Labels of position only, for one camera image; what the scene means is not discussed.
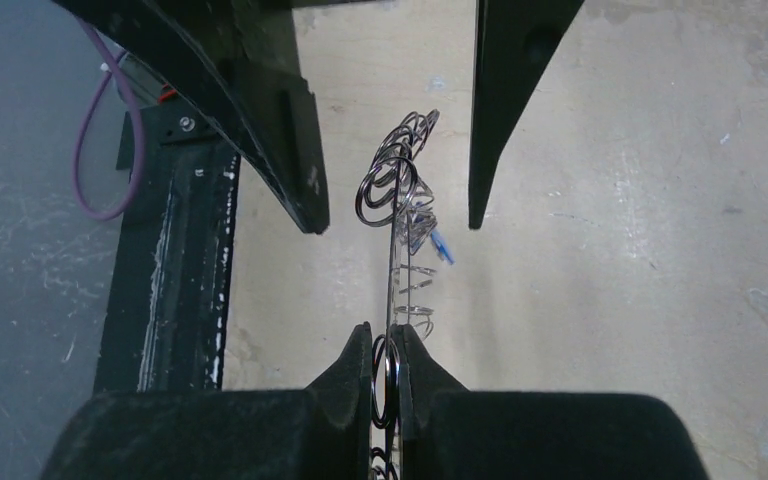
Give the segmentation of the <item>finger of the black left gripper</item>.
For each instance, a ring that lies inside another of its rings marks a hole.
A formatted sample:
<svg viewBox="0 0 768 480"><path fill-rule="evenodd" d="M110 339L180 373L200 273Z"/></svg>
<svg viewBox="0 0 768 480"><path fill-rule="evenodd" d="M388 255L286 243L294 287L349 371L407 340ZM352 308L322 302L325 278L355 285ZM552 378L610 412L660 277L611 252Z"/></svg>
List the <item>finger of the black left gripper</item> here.
<svg viewBox="0 0 768 480"><path fill-rule="evenodd" d="M301 232L330 225L316 99L300 71L302 1L75 0L60 7L166 80L254 168Z"/></svg>
<svg viewBox="0 0 768 480"><path fill-rule="evenodd" d="M582 0L479 0L468 178L468 226L481 228L498 162Z"/></svg>

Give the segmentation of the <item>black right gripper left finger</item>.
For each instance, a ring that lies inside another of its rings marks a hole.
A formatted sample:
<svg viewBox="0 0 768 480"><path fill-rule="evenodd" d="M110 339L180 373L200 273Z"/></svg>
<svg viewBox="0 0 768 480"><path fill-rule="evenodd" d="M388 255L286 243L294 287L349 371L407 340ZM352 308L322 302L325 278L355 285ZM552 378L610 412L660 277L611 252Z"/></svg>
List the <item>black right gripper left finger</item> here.
<svg viewBox="0 0 768 480"><path fill-rule="evenodd" d="M70 420L44 479L368 479L372 334L357 325L302 389L105 393Z"/></svg>

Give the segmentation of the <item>small blue key tag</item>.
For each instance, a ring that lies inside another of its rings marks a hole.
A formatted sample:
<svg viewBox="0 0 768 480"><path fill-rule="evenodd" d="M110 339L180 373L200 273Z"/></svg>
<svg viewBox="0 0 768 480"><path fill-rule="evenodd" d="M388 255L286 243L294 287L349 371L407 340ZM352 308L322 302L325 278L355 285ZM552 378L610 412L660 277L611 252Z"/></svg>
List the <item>small blue key tag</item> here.
<svg viewBox="0 0 768 480"><path fill-rule="evenodd" d="M447 243L444 240L443 235L437 229L434 229L430 233L430 239L437 256L442 261L446 262L448 265L454 265L455 264L454 256L451 250L449 249L449 247L447 246Z"/></svg>

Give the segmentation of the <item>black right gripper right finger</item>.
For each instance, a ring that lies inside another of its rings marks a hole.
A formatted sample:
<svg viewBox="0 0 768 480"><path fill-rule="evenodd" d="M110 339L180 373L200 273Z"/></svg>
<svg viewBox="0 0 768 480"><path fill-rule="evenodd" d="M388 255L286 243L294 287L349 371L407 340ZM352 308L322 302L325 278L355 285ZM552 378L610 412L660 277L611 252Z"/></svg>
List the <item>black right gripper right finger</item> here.
<svg viewBox="0 0 768 480"><path fill-rule="evenodd" d="M643 394L469 390L408 325L399 358L402 479L705 479L674 410Z"/></svg>

